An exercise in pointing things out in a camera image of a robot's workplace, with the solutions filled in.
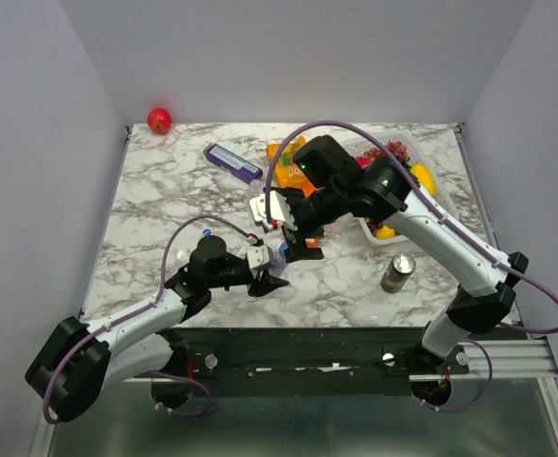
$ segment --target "black mount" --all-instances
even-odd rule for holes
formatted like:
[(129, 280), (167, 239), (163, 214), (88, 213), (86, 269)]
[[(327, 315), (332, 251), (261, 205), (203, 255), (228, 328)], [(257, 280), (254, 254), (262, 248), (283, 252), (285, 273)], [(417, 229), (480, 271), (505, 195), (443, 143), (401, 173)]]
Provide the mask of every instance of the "black mount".
[(298, 227), (296, 231), (284, 228), (289, 245), (288, 262), (323, 259), (322, 251), (308, 248), (305, 239), (347, 213), (382, 222), (405, 208), (410, 185), (387, 157), (376, 159), (362, 169), (336, 140), (325, 135), (306, 143), (293, 160), (320, 189), (307, 198), (300, 189), (275, 189), (288, 201)]
[[(409, 380), (411, 374), (466, 374), (456, 362), (457, 347), (441, 367), (422, 364), (412, 349), (422, 328), (169, 328), (160, 334), (173, 349), (163, 371), (192, 376), (214, 397), (315, 396), (415, 393), (434, 405), (448, 399), (438, 382)], [(513, 340), (522, 333), (495, 328), (481, 339)], [(386, 354), (394, 358), (386, 359)], [(217, 365), (208, 366), (213, 355)], [(151, 394), (167, 407), (179, 407), (196, 389), (154, 383)]]
[[(52, 332), (25, 373), (25, 380), (40, 398), (44, 398), (50, 377), (61, 359), (87, 335), (87, 326), (73, 316), (61, 321)], [(50, 397), (50, 407), (61, 421), (75, 419), (97, 399), (110, 356), (108, 343), (92, 339), (71, 358)]]

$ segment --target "metal floor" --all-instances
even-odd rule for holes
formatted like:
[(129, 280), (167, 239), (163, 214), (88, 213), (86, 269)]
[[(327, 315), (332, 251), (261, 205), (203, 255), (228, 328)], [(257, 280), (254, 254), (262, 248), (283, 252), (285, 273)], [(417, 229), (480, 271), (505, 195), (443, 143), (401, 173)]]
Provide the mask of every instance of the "metal floor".
[[(454, 383), (450, 405), (484, 383)], [(558, 446), (534, 379), (495, 381), (480, 406), (433, 413), (411, 397), (222, 398), (213, 414), (154, 411), (149, 383), (111, 387), (55, 431), (56, 457), (553, 457)]]

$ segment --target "cable clip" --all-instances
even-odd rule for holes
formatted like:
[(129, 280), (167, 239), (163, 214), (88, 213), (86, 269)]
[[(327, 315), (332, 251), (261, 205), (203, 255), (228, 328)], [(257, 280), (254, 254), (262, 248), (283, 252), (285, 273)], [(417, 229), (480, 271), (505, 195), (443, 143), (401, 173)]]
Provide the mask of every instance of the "cable clip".
[(443, 216), (440, 219), (438, 219), (438, 225), (441, 226), (442, 224), (444, 224), (444, 221), (446, 221), (447, 219), (448, 219), (448, 213), (445, 212)]
[(258, 242), (258, 237), (253, 233), (248, 233), (248, 237), (246, 238), (246, 241), (251, 245), (255, 245)]

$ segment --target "orange package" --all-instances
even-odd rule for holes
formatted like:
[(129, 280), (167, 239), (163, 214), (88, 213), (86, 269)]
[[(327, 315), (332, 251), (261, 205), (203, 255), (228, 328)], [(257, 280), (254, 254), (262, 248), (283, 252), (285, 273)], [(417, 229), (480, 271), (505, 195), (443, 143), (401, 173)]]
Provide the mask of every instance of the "orange package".
[[(315, 190), (315, 186), (310, 183), (307, 176), (293, 162), (294, 154), (306, 143), (307, 140), (303, 136), (299, 136), (295, 142), (289, 143), (281, 154), (279, 162), (277, 162), (274, 178), (280, 188), (302, 189), (305, 196), (309, 196)], [(279, 146), (281, 145), (267, 145), (267, 160), (269, 163), (277, 153)]]

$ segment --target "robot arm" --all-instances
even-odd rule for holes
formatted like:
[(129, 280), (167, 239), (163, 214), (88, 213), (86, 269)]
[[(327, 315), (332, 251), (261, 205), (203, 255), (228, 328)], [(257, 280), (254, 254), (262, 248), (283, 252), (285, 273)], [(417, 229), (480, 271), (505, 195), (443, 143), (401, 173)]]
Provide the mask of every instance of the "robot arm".
[[(73, 420), (92, 405), (103, 387), (165, 367), (175, 350), (156, 333), (197, 314), (210, 302), (211, 288), (245, 285), (249, 295), (260, 297), (286, 286), (287, 281), (269, 274), (272, 264), (272, 252), (262, 240), (248, 247), (245, 258), (239, 258), (227, 252), (222, 238), (204, 237), (190, 255), (189, 263), (165, 283), (157, 303), (154, 293), (104, 318), (82, 323), (69, 317), (59, 323), (31, 363), (26, 381), (44, 397), (66, 354), (104, 328), (70, 359), (53, 386), (50, 407), (61, 421)], [(137, 312), (146, 306), (149, 308), (145, 312)], [(110, 324), (131, 314), (120, 324)]]
[[(459, 280), (452, 303), (429, 323), (422, 335), (417, 350), (421, 360), (441, 365), (470, 333), (487, 333), (508, 315), (515, 299), (512, 288), (518, 278), (498, 269), (456, 236), (446, 222), (452, 222), (476, 244), (490, 251), (498, 262), (510, 264), (520, 272), (526, 270), (528, 259), (520, 253), (507, 255), (489, 246), (448, 213), (436, 217), (411, 191), (409, 183), (389, 159), (376, 159), (367, 169), (361, 169), (326, 135), (304, 145), (294, 156), (294, 163), (319, 189), (307, 198), (298, 189), (277, 189), (270, 193), (271, 219), (286, 235), (289, 261), (323, 258), (319, 248), (306, 247), (307, 233), (351, 213), (384, 222), (406, 235)], [(433, 202), (425, 189), (420, 190)], [(264, 229), (273, 229), (266, 222), (265, 203), (264, 196), (257, 197), (249, 202), (249, 209), (254, 222)]]

